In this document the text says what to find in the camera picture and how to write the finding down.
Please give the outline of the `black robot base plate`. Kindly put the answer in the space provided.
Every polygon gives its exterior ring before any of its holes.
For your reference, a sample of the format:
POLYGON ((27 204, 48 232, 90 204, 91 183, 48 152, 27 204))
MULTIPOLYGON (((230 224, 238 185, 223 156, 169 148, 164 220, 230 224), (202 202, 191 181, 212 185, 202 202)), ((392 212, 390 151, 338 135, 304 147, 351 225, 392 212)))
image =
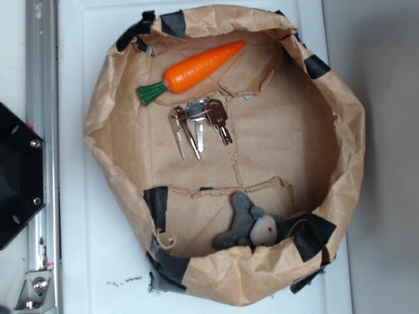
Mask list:
POLYGON ((44 207, 44 140, 1 104, 1 249, 44 207))

